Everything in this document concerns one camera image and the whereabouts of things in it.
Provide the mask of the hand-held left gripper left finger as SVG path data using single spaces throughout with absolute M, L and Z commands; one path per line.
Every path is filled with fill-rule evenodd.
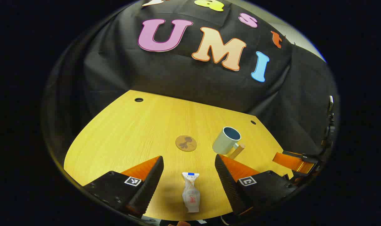
M 118 212 L 140 218 L 151 202 L 163 169 L 163 157 L 157 156 L 121 173 L 108 171 L 84 189 Z

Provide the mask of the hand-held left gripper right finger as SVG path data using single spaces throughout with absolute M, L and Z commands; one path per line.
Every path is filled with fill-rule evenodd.
M 240 218 L 271 211 L 297 189 L 272 170 L 260 173 L 221 154 L 215 157 L 215 169 L 233 213 Z

